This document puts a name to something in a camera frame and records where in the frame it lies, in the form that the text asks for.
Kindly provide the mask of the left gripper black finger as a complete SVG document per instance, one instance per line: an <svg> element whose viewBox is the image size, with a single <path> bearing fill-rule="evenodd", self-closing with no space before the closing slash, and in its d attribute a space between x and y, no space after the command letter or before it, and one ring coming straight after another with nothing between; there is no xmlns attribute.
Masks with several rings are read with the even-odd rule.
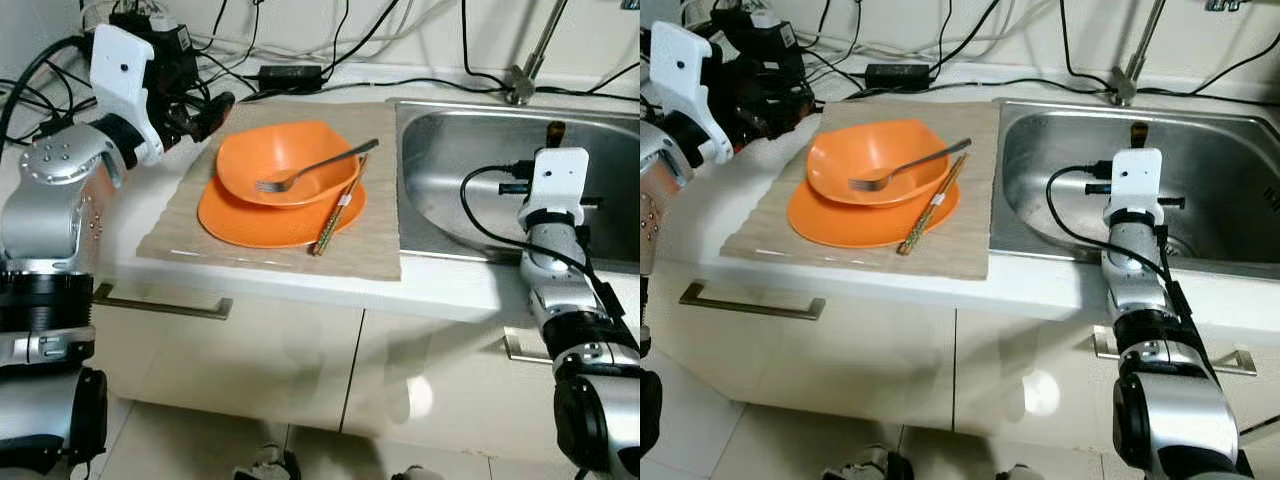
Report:
<svg viewBox="0 0 1280 480"><path fill-rule="evenodd" d="M236 96L232 92L223 92L197 106L189 119L192 141L205 141L219 131L234 105Z"/></svg>
<svg viewBox="0 0 1280 480"><path fill-rule="evenodd" d="M812 115L817 108L817 97L809 84L790 87L785 95L785 127L794 129L801 120Z"/></svg>

